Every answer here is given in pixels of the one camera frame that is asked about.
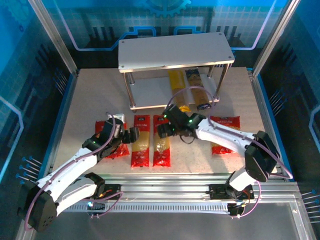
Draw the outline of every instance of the glass panel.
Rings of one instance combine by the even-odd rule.
[[[0,239],[14,239],[21,184],[40,169],[22,158],[42,163],[70,74],[28,1],[0,1],[0,32]]]
[[[320,190],[319,9],[319,1],[300,2],[261,71],[275,124],[302,193]],[[307,201],[311,202],[308,207],[314,207],[314,200]],[[309,216],[318,216],[315,212]],[[320,225],[312,226],[319,235]]]
[[[251,68],[286,0],[45,0],[78,68],[117,68],[118,40],[223,32]]]

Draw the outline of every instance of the spaghetti package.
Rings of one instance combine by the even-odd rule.
[[[95,133],[96,134],[100,133],[104,129],[104,125],[105,125],[105,121],[96,121],[95,122]],[[125,122],[123,123],[123,127],[124,127],[124,129],[127,129],[127,124]],[[128,156],[128,155],[130,155],[129,149],[126,144],[122,143],[118,146],[118,148],[115,150],[114,153],[107,156],[106,158],[107,159],[115,159],[118,157],[123,157],[123,156]]]
[[[168,71],[170,78],[170,86],[172,90],[172,95],[176,94],[181,89],[186,88],[184,74],[181,70],[170,70]],[[187,92],[182,92],[174,97],[175,105],[182,112],[190,112],[189,103],[187,99]]]
[[[198,69],[185,70],[185,74],[190,86],[204,87]],[[207,93],[205,91],[201,89],[191,89],[191,92],[195,101],[196,109],[198,111],[211,108]]]
[[[227,117],[211,116],[210,119],[226,127],[230,127],[235,130],[240,130],[240,116],[227,116]],[[220,146],[219,144],[216,144],[213,142],[211,143],[211,149],[212,149],[212,155],[231,154],[233,152],[232,150],[224,146]]]
[[[153,116],[153,166],[171,167],[169,137],[160,138],[157,133],[157,127],[168,122],[163,115]]]
[[[149,167],[150,115],[135,115],[133,125],[139,128],[140,136],[132,144],[131,167]]]

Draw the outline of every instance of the beige tabletop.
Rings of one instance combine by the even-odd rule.
[[[199,68],[200,73],[208,71]],[[214,69],[213,78],[218,83],[222,68]],[[166,70],[134,73],[136,81],[143,78],[164,77]],[[178,136],[170,138],[171,167],[153,165],[153,115],[162,113],[162,108],[142,109],[133,113],[123,77],[116,68],[82,69],[72,97],[67,120],[62,133],[53,169],[69,160],[81,148],[83,142],[95,132],[95,122],[107,119],[106,111],[123,113],[128,127],[133,126],[134,114],[150,115],[150,167],[131,168],[131,155],[115,159],[103,159],[88,172],[96,174],[165,174],[165,173],[232,173],[244,165],[244,159],[236,153],[212,155],[210,142],[195,140],[191,145],[183,143]],[[240,116],[244,132],[264,131],[254,92],[245,67],[231,67],[226,74],[220,92],[220,102],[215,107],[215,116]]]

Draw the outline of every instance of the table surface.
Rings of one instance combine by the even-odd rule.
[[[124,39],[119,41],[118,59],[121,73],[235,61],[226,36],[221,32]]]
[[[208,68],[199,68],[207,73]],[[220,79],[221,67],[214,69],[216,84]],[[134,73],[136,79],[164,77],[166,70]],[[138,110],[138,115],[158,115],[163,108]],[[62,133],[53,169],[69,160],[81,148],[83,142],[95,132],[95,122],[107,119],[106,111],[125,114],[128,127],[133,125],[134,114],[129,107],[129,97],[124,80],[118,69],[82,69],[72,97],[67,120]],[[222,83],[220,102],[215,106],[215,116],[240,116],[242,131],[256,133],[264,131],[257,102],[245,67],[231,67]],[[183,143],[178,136],[170,138],[171,167],[153,165],[153,125],[150,134],[150,167],[131,168],[131,155],[115,159],[103,159],[87,172],[96,174],[170,174],[170,173],[232,173],[244,165],[237,153],[228,155],[211,154],[210,142],[195,140],[191,145]]]

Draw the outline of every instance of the yellow pasta package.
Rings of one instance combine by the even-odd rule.
[[[171,167],[169,137],[160,138],[157,127],[169,121],[163,115],[153,116],[153,166]]]
[[[186,88],[184,73],[181,70],[170,70],[168,71],[168,73],[170,78],[172,95],[176,94],[181,89]],[[186,92],[178,94],[174,98],[174,103],[182,112],[190,112]]]
[[[149,167],[150,115],[135,115],[133,125],[140,136],[132,144],[131,167]]]

